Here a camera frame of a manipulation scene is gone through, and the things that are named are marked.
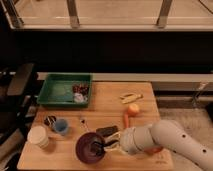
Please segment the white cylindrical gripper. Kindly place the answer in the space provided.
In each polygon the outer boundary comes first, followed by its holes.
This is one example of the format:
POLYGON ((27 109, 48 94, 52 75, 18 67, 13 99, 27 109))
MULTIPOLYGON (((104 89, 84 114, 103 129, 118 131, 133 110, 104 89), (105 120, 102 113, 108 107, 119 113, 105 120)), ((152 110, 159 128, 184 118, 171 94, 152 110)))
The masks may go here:
MULTIPOLYGON (((134 143, 133 140, 133 133, 134 133, 135 128, 127 128, 125 129, 122 133, 120 131, 108 136, 105 138, 105 140, 119 140, 120 139, 120 147, 121 149, 126 152, 129 155, 134 155, 138 152, 138 149, 134 143)), ((121 154, 120 148, 107 148, 104 147, 104 150, 106 152, 111 152, 111 153, 116 153, 116 154, 121 154)))

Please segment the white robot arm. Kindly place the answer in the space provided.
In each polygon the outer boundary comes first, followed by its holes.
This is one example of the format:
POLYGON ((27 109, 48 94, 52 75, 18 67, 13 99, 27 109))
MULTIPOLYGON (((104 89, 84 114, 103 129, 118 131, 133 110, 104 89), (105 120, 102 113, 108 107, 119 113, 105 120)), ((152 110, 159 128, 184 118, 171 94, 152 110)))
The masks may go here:
POLYGON ((203 171, 213 171, 213 150, 188 135, 174 120, 159 120, 152 124, 129 127, 107 139, 106 151, 119 151, 128 155, 146 153, 154 155, 163 149, 175 152, 196 164, 203 171))

